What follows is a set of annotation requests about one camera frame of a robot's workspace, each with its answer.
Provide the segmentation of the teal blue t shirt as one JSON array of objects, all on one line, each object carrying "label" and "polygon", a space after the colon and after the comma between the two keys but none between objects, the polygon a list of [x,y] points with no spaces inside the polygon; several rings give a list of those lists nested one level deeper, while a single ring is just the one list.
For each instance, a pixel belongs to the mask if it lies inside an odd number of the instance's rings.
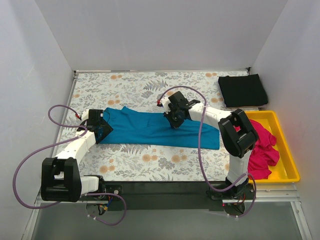
[{"label": "teal blue t shirt", "polygon": [[138,112],[127,107],[106,108],[103,119],[113,128],[101,144],[138,144],[197,148],[200,122],[185,120],[171,128],[162,113]]}]

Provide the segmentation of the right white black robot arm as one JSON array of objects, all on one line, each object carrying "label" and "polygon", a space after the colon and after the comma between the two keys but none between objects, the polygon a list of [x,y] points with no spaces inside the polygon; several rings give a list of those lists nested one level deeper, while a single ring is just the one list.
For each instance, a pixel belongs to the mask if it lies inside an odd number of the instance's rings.
[{"label": "right white black robot arm", "polygon": [[237,199],[244,195],[249,183],[248,165],[251,153],[259,139],[258,133],[242,109],[219,110],[199,100],[187,100],[177,91],[169,97],[162,95],[157,106],[164,108],[164,116],[174,129],[185,120],[207,124],[219,130],[224,148],[229,153],[229,170],[225,182],[210,190],[216,195]]}]

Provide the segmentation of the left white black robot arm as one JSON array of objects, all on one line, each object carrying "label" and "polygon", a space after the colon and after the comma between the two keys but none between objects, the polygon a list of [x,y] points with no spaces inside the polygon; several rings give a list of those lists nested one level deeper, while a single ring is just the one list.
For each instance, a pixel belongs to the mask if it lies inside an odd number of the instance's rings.
[{"label": "left white black robot arm", "polygon": [[106,196],[104,179],[100,175],[80,175],[79,165],[94,145],[102,142],[113,128],[101,109],[87,109],[81,115],[76,140],[71,141],[55,157],[46,158],[41,166],[41,198],[44,201],[77,202],[90,194],[95,200]]}]

